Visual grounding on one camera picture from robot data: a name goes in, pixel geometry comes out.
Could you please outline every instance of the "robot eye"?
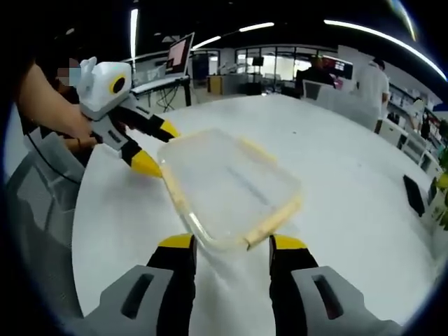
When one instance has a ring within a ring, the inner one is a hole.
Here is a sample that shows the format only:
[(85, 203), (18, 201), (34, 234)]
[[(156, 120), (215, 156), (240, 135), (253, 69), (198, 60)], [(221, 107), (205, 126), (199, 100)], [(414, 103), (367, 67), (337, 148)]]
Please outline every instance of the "robot eye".
[(123, 75), (120, 75), (117, 77), (109, 86), (109, 89), (112, 94), (119, 93), (121, 89), (123, 89), (123, 86), (125, 86), (126, 79)]

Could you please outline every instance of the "window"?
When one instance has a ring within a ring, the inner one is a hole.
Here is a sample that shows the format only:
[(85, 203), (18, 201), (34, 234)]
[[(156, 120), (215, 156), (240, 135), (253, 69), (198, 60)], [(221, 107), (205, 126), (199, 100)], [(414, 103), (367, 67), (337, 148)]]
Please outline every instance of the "window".
[(282, 81), (294, 79), (294, 47), (278, 47), (276, 75)]
[(260, 73), (263, 77), (274, 79), (275, 77), (275, 47), (262, 48), (261, 56), (263, 57), (263, 66), (260, 68)]
[(259, 66), (253, 66), (252, 65), (252, 61), (254, 57), (259, 57), (260, 56), (260, 49), (259, 48), (254, 48), (254, 49), (248, 49), (247, 50), (247, 57), (246, 57), (246, 67), (247, 67), (247, 73), (248, 74), (253, 74), (255, 73), (260, 73), (260, 67)]
[(297, 71), (305, 71), (311, 67), (311, 62), (307, 59), (295, 59), (294, 60), (294, 77)]
[(246, 53), (246, 49), (237, 50), (237, 65), (239, 65), (237, 70), (238, 74), (246, 72)]

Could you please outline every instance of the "white shirt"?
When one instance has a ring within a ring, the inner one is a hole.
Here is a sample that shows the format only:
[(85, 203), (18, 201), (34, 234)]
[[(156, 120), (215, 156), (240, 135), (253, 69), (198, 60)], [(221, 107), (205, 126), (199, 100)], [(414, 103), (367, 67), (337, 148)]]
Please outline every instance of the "white shirt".
[(411, 117), (413, 117), (413, 119), (416, 120), (417, 124), (421, 124), (423, 122), (424, 111), (425, 111), (425, 104), (423, 103), (422, 100), (418, 99), (411, 106), (409, 114), (411, 115)]
[(356, 94), (381, 111), (383, 93), (389, 93), (389, 80), (378, 64), (371, 62), (361, 68), (356, 81), (359, 83)]

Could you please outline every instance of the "person's arm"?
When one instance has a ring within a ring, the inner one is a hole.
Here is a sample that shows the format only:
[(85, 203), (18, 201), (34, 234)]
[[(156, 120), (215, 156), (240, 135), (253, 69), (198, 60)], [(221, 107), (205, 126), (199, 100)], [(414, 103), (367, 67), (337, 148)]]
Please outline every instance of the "person's arm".
[(39, 125), (73, 138), (90, 137), (92, 129), (79, 105), (70, 104), (56, 92), (35, 64), (23, 78), (16, 102), (19, 111)]
[(421, 126), (423, 125), (423, 115), (422, 113), (419, 113), (418, 119), (417, 119), (417, 130), (421, 131)]
[(418, 123), (417, 123), (417, 121), (416, 121), (415, 118), (413, 118), (413, 117), (410, 118), (410, 121), (411, 121), (412, 129), (413, 129), (413, 130), (416, 130), (417, 127), (419, 126)]

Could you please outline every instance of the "wall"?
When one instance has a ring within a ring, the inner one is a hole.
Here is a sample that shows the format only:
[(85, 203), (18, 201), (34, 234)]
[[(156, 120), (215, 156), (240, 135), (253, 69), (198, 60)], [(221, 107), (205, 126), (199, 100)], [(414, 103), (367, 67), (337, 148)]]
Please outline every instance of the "wall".
[[(356, 76), (356, 72), (368, 62), (373, 60), (373, 56), (359, 52), (357, 49), (346, 47), (345, 45), (339, 45), (337, 48), (338, 57), (353, 63), (353, 77)], [(386, 75), (391, 79), (391, 83), (399, 88), (415, 89), (422, 93), (426, 93), (431, 100), (436, 104), (442, 101), (425, 85), (419, 82), (417, 79), (409, 75), (407, 72), (399, 69), (392, 64), (386, 63)], [(354, 87), (354, 81), (345, 81), (344, 90), (352, 90)]]

